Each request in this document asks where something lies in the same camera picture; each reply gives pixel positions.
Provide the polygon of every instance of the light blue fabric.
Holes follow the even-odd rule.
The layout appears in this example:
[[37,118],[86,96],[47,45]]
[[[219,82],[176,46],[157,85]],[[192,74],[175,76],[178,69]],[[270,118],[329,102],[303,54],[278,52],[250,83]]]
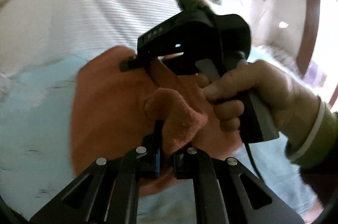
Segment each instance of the light blue fabric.
[[[0,194],[26,218],[73,178],[69,116],[74,79],[92,57],[90,51],[22,72],[11,78],[10,95],[0,104]],[[253,49],[251,60],[257,58],[273,62]],[[285,158],[285,142],[285,137],[281,137],[254,144],[252,153],[267,185],[302,213],[311,207],[315,195],[302,183],[298,167]],[[251,169],[243,148],[234,156]],[[140,198],[138,223],[196,223],[192,182],[188,180],[157,195]]]

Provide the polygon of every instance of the screw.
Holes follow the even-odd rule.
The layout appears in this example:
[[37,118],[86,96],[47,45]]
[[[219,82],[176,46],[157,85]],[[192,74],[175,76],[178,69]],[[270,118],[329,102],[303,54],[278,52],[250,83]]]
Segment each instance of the screw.
[[238,161],[236,158],[233,158],[233,157],[229,157],[226,162],[228,163],[228,165],[230,166],[236,166]]
[[196,154],[197,153],[197,149],[194,147],[189,147],[187,148],[187,153],[189,154]]
[[107,159],[104,158],[104,157],[100,157],[98,159],[96,159],[96,163],[99,165],[99,166],[103,166],[107,163]]
[[146,151],[147,151],[147,148],[143,147],[143,146],[140,146],[140,147],[136,148],[136,152],[140,153],[140,154],[145,153]]

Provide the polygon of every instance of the orange towel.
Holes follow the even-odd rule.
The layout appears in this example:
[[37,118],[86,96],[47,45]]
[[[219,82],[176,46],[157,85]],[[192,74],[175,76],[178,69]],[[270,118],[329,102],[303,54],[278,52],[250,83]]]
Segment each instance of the orange towel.
[[[119,71],[119,63],[134,55],[114,47],[88,62],[78,73],[71,117],[71,160],[80,174],[96,158],[114,159],[138,147],[164,120],[165,158],[192,141],[210,156],[225,159],[241,146],[238,132],[223,133],[212,106],[198,87],[195,75],[176,76],[159,60],[148,73]],[[140,195],[157,193],[176,183],[165,166],[157,180],[143,180]]]

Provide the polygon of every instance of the hand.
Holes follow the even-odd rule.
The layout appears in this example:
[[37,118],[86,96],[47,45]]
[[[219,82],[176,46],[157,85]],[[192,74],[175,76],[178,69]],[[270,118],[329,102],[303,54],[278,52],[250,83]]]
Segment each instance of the hand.
[[[231,70],[213,84],[203,74],[198,75],[197,82],[211,104],[256,88],[270,107],[275,126],[289,138],[294,148],[303,144],[317,118],[319,99],[289,74],[262,60]],[[220,120],[221,130],[237,130],[239,116],[244,110],[239,100],[216,104],[214,113]]]

